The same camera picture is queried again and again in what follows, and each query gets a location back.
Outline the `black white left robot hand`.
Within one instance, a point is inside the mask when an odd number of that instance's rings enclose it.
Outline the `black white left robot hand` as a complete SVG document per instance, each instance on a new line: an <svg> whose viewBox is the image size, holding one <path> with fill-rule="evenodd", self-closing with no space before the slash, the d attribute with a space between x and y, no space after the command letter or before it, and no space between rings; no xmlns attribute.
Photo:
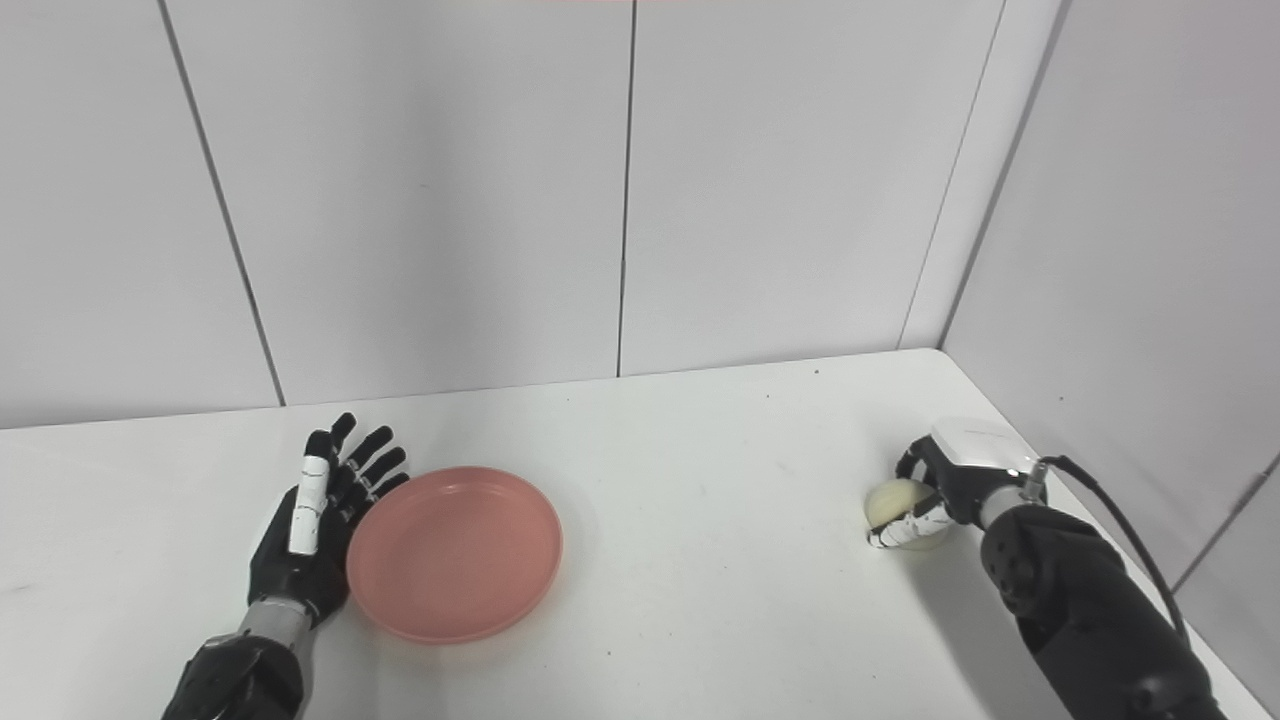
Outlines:
<svg viewBox="0 0 1280 720"><path fill-rule="evenodd" d="M250 560L248 603L298 603L316 626L349 596L346 564L358 525L408 480L407 452L383 425L346 450L351 413L307 438L298 480L280 498Z"/></svg>

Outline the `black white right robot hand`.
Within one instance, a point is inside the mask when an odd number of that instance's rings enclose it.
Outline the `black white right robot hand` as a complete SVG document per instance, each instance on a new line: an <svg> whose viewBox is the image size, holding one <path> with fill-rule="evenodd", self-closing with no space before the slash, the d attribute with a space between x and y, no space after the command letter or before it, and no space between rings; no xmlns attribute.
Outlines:
<svg viewBox="0 0 1280 720"><path fill-rule="evenodd" d="M1010 509L1046 503L1046 465L1015 433L943 418L867 495L867 541L878 550L931 550L955 527L986 529Z"/></svg>

